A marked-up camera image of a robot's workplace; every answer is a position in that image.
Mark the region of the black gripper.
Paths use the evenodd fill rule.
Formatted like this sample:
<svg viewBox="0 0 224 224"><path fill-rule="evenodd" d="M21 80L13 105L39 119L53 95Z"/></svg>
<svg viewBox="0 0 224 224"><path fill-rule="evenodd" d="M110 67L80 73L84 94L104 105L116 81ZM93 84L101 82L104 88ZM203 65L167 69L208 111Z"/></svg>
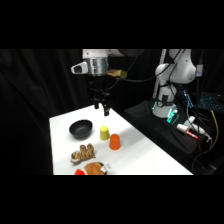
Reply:
<svg viewBox="0 0 224 224"><path fill-rule="evenodd" d="M100 103L103 104L104 116L108 116L111 105L107 103L110 93L107 91L106 76L89 76L88 83L90 88L91 100L94 103L94 108L99 109Z"/></svg>

